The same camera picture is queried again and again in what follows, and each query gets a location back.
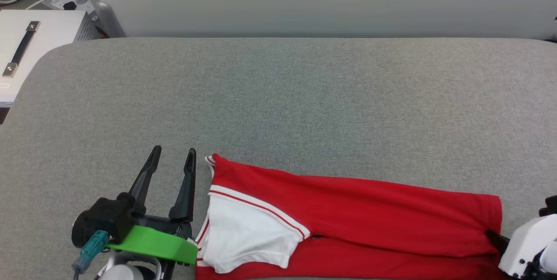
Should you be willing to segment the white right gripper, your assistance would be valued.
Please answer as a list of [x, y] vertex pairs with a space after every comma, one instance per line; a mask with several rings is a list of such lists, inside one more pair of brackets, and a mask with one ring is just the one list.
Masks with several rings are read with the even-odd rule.
[[499, 269], [512, 279], [555, 279], [557, 273], [557, 215], [532, 219], [509, 239], [487, 230], [499, 255]]

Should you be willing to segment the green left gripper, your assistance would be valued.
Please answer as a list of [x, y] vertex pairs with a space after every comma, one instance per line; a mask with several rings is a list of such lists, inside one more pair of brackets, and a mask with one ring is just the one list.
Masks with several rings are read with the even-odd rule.
[[[157, 170], [162, 147], [156, 145], [141, 168], [128, 193], [134, 198], [132, 214], [145, 215], [145, 201], [152, 175]], [[134, 226], [125, 239], [117, 244], [109, 243], [112, 250], [127, 251], [155, 257], [184, 265], [195, 265], [198, 247], [193, 242], [190, 222], [193, 220], [196, 150], [191, 148], [184, 165], [184, 177], [169, 218], [145, 215], [134, 218]]]

